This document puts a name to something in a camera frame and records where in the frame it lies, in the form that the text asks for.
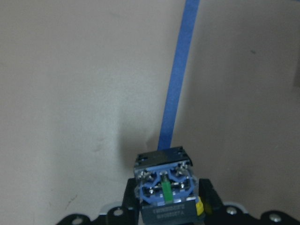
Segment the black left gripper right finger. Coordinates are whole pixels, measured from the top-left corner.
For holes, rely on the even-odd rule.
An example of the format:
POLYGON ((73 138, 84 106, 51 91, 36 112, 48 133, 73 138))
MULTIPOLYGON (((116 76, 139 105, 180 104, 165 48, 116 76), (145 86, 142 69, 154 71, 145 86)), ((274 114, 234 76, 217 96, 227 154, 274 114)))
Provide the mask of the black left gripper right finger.
POLYGON ((207 215, 213 215, 222 208, 222 200, 209 179, 199 179, 199 197, 207 215))

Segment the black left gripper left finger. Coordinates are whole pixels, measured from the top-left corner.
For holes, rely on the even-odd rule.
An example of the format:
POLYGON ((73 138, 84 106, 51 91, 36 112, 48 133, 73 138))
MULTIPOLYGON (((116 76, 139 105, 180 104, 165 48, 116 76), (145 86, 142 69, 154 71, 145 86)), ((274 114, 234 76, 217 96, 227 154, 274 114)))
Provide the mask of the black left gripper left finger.
POLYGON ((140 201, 135 196, 136 185, 137 184, 135 178, 130 178, 127 180, 122 200, 122 209, 124 210, 121 219, 122 225, 139 224, 140 201))

